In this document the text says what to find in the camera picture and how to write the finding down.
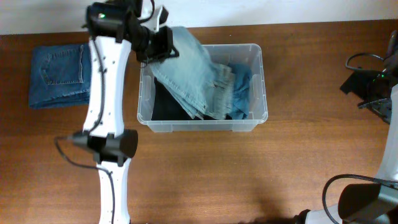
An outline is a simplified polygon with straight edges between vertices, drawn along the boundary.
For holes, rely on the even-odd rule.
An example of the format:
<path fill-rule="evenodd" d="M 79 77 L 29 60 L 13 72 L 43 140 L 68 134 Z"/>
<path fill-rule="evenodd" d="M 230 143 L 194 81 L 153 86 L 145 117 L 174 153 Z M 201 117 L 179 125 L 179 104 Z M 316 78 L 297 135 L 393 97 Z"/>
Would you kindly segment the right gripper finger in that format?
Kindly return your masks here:
<path fill-rule="evenodd" d="M 373 81 L 372 73 L 353 72 L 349 78 L 340 86 L 344 94 L 354 93 L 362 100 L 369 98 L 369 84 Z"/>
<path fill-rule="evenodd" d="M 385 123 L 391 123 L 392 116 L 392 100 L 390 98 L 381 98 L 372 101 L 363 101 L 358 104 L 359 109 L 368 109 L 378 117 L 380 117 Z"/>

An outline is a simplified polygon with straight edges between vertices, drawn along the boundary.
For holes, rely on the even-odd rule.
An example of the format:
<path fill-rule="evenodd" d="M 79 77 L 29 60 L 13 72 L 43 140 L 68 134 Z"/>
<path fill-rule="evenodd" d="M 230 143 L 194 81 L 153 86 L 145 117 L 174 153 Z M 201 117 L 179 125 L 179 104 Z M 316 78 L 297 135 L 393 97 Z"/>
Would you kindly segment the light blue jeans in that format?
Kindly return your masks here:
<path fill-rule="evenodd" d="M 233 105 L 232 69 L 214 63 L 207 49 L 185 27 L 171 30 L 179 56 L 151 63 L 151 72 L 191 118 L 225 119 Z"/>

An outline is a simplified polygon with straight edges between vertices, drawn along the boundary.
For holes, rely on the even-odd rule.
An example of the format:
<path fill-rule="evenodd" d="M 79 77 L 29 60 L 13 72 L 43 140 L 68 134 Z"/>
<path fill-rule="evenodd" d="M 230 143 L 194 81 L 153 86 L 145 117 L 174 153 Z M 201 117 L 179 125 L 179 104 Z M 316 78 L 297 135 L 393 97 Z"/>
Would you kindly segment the black garment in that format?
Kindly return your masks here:
<path fill-rule="evenodd" d="M 155 101 L 152 113 L 153 121 L 191 120 L 187 112 L 156 78 L 154 79 L 154 84 Z"/>

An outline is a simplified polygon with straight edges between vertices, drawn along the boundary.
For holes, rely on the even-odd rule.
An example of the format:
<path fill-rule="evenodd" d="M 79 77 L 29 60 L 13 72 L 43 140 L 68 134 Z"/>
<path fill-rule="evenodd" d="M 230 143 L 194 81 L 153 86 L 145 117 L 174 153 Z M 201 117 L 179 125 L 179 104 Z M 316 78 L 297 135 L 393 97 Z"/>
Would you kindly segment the clear plastic storage bin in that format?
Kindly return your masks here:
<path fill-rule="evenodd" d="M 268 109 L 266 86 L 262 63 L 262 50 L 257 44 L 215 44 L 205 45 L 216 63 L 240 63 L 250 67 L 252 75 L 249 81 L 249 115 L 238 120 L 185 120 L 153 121 L 155 104 L 154 75 L 149 67 L 141 69 L 137 120 L 155 133 L 174 131 L 234 131 L 250 132 L 258 124 L 267 121 Z"/>

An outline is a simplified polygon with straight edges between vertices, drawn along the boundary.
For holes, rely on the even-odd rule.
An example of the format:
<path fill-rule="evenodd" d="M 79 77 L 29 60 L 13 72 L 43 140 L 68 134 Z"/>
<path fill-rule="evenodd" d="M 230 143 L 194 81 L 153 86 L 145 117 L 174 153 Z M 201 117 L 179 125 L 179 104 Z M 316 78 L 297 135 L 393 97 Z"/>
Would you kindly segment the blue shirt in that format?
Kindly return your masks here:
<path fill-rule="evenodd" d="M 229 63 L 235 75 L 232 109 L 228 116 L 231 119 L 246 119 L 249 115 L 249 92 L 252 71 L 241 63 Z"/>

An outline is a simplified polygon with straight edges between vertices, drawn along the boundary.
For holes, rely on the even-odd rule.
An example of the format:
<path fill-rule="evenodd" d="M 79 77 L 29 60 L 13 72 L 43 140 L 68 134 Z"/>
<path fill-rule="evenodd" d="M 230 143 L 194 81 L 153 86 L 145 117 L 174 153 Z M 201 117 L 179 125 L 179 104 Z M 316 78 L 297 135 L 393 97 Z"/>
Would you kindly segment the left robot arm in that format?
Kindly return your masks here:
<path fill-rule="evenodd" d="M 142 1 L 94 2 L 86 9 L 90 35 L 91 86 L 83 129 L 70 140 L 93 155 L 100 181 L 100 223 L 130 223 L 127 209 L 129 165 L 138 133 L 123 121 L 124 76 L 129 55 L 148 65 L 179 56 L 172 31 L 165 25 L 168 11 L 153 7 L 142 18 Z"/>

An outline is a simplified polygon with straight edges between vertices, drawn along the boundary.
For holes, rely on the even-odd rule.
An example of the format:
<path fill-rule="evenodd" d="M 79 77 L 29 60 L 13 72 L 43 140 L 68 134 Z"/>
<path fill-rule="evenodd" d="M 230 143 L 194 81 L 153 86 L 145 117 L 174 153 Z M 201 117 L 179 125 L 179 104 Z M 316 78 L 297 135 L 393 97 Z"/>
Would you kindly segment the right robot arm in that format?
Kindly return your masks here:
<path fill-rule="evenodd" d="M 323 187 L 321 210 L 304 210 L 292 223 L 397 223 L 397 31 L 391 33 L 387 53 L 382 58 L 384 69 L 352 70 L 341 85 L 343 93 L 361 98 L 358 108 L 366 108 L 389 124 L 386 147 L 375 177 L 340 174 L 330 178 Z M 356 179 L 347 185 L 336 205 L 328 206 L 326 193 L 336 180 Z"/>

